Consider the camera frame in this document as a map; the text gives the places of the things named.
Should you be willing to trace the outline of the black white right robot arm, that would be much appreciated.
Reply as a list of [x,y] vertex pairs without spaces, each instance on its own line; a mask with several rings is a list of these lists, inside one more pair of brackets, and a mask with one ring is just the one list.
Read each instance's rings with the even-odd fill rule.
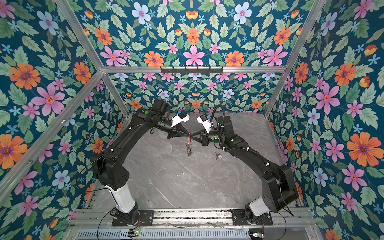
[[218,144],[221,150],[243,161],[261,179],[261,196],[245,206],[248,223],[256,224],[263,215],[288,208],[290,203],[298,199],[299,193],[290,168],[273,163],[254,150],[235,133],[231,117],[225,113],[220,117],[203,114],[197,117],[197,121],[203,129],[191,134],[191,139],[203,146]]

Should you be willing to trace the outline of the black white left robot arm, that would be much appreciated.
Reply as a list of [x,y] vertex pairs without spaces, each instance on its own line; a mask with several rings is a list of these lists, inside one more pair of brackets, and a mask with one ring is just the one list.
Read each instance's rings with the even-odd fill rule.
[[107,189],[115,202],[115,215],[128,226],[139,222],[139,208],[133,199],[128,180],[129,171],[123,167],[128,154],[149,130],[158,129],[168,133],[168,138],[184,137],[189,132],[182,123],[190,119],[184,110],[177,111],[171,119],[167,119],[166,112],[169,108],[163,100],[156,99],[149,108],[140,108],[133,113],[129,125],[119,134],[117,139],[105,150],[91,157],[92,169],[97,180]]

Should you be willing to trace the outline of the red keyring with metal rings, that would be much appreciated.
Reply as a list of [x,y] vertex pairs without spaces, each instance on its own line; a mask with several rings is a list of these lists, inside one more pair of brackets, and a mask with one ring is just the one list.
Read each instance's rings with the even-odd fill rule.
[[192,155],[192,139],[190,137],[187,138],[186,148],[187,148],[187,155],[191,156]]

